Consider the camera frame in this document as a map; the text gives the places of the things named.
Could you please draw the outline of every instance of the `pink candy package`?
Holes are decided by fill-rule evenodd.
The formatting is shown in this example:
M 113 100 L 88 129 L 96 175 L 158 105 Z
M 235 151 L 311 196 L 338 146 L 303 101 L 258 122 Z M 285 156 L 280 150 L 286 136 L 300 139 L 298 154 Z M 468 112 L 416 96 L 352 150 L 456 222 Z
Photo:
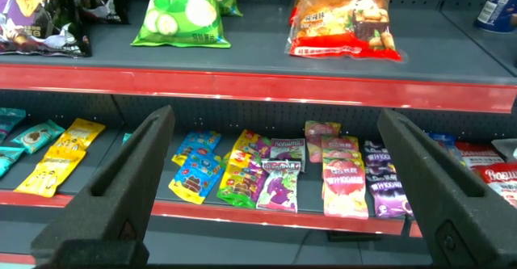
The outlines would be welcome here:
M 341 129 L 338 123 L 321 123 L 315 120 L 305 122 L 305 138 L 307 138 L 307 149 L 309 160 L 312 163 L 322 162 L 322 136 L 337 136 Z

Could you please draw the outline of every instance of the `dark gray shelf surface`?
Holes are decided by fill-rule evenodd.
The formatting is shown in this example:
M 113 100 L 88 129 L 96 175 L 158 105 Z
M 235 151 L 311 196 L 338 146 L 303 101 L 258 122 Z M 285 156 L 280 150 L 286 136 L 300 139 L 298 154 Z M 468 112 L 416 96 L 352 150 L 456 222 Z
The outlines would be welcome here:
M 230 49 L 131 47 L 141 27 L 147 2 L 130 9 L 131 25 L 101 25 L 90 30 L 94 56 L 4 56 L 0 63 L 100 66 L 143 69 L 185 69 L 257 74 L 299 74 L 342 78 L 408 79 L 513 85 L 511 74 L 438 11 L 391 10 L 392 30 L 406 61 L 325 60 L 290 57 L 287 4 L 240 5 L 244 17 L 224 18 Z
M 443 11 L 467 36 L 517 76 L 517 32 L 500 34 L 483 31 L 473 23 L 479 11 Z
M 11 139 L 38 123 L 24 122 L 18 126 L 0 145 L 19 147 L 19 145 L 11 143 Z M 57 121 L 57 123 L 61 124 L 61 127 L 63 128 L 68 128 L 71 124 L 71 122 L 61 123 L 59 121 Z M 119 129 L 104 130 L 88 148 L 86 156 L 75 168 L 74 172 L 72 172 L 72 174 L 57 188 L 57 193 L 74 195 L 79 192 L 99 167 L 100 162 L 103 160 L 104 155 L 111 147 L 111 144 L 118 136 L 119 132 Z M 30 173 L 32 173 L 38 162 L 41 161 L 43 156 L 47 153 L 50 145 L 53 145 L 54 142 L 55 141 L 46 145 L 34 154 L 24 153 L 22 157 L 20 157 L 20 159 L 9 169 L 7 174 L 0 178 L 0 189 L 14 190 L 17 188 L 18 185 L 23 182 Z

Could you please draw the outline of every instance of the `purple candy package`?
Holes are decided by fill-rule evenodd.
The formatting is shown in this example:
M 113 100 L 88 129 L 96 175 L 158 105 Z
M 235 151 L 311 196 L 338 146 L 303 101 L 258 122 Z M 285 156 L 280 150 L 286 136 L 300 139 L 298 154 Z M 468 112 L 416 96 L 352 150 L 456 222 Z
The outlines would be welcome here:
M 301 161 L 263 160 L 262 168 L 269 176 L 258 197 L 257 208 L 298 212 L 296 185 Z
M 301 172 L 305 172 L 305 139 L 271 139 L 271 158 L 300 159 Z
M 372 141 L 364 142 L 364 150 L 366 183 L 375 201 L 375 215 L 383 218 L 404 214 L 413 216 L 388 150 Z

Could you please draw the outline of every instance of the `gray shelf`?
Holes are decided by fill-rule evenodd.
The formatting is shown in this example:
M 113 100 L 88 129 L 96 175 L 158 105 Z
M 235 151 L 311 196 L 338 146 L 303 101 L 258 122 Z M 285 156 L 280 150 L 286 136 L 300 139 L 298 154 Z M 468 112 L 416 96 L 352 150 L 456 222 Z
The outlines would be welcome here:
M 230 49 L 131 47 L 140 29 L 146 2 L 131 5 L 131 25 L 101 25 L 90 30 L 94 56 L 3 56 L 1 63 L 184 69 L 257 74 L 298 74 L 336 78 L 383 78 L 433 82 L 514 85 L 517 83 L 490 55 L 453 23 L 431 9 L 391 10 L 392 30 L 405 61 L 361 61 L 350 58 L 314 60 L 284 53 L 288 38 L 286 3 L 242 3 L 242 18 L 224 18 Z
M 473 23 L 479 11 L 443 11 L 443 14 L 510 73 L 517 76 L 517 32 L 500 34 L 474 27 Z

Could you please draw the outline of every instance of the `store shelf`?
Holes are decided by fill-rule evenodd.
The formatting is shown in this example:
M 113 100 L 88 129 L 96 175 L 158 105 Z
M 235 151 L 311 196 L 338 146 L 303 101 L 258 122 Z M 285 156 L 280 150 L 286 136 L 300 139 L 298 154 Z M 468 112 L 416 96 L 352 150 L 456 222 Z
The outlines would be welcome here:
M 100 165 L 109 161 L 116 154 L 122 144 L 123 133 L 112 142 L 111 148 L 105 153 L 103 161 Z M 276 225 L 293 228 L 311 228 L 311 229 L 331 229 L 342 231 L 353 231 L 363 233 L 385 233 L 400 235 L 405 219 L 378 219 L 370 217 L 368 220 L 356 220 L 339 217 L 324 216 L 322 214 L 322 178 L 321 168 L 316 164 L 309 164 L 307 172 L 299 176 L 298 184 L 298 213 L 287 212 L 270 212 L 257 209 L 235 208 L 216 197 L 219 183 L 215 185 L 207 199 L 202 205 L 189 204 L 182 201 L 176 196 L 167 185 L 178 171 L 178 166 L 170 161 L 172 155 L 179 147 L 184 139 L 185 133 L 176 132 L 170 144 L 169 152 L 166 156 L 166 164 L 162 173 L 162 178 L 158 186 L 156 201 L 153 206 L 152 215 L 155 216 L 171 216 L 182 217 L 198 220 L 238 222 L 256 225 Z M 225 135 L 223 140 L 217 146 L 215 153 L 224 155 L 230 149 L 237 135 Z M 74 177 L 80 167 L 74 171 L 70 179 Z M 77 193 L 82 185 L 74 185 L 75 193 Z M 37 195 L 27 195 L 15 193 L 10 190 L 0 189 L 0 204 L 20 205 L 32 207 L 53 207 L 62 208 L 72 199 L 70 195 L 56 195 L 53 198 L 43 198 Z M 373 199 L 367 195 L 367 203 L 370 208 L 370 215 L 373 216 L 372 205 Z
M 474 27 L 479 11 L 444 11 L 443 14 L 511 74 L 517 76 L 517 32 L 502 34 Z
M 0 57 L 1 88 L 504 113 L 517 94 L 517 79 L 434 10 L 391 10 L 407 54 L 396 63 L 284 54 L 286 4 L 244 3 L 243 18 L 224 18 L 231 49 L 130 47 L 145 5 L 132 5 L 129 26 L 92 27 L 91 58 Z

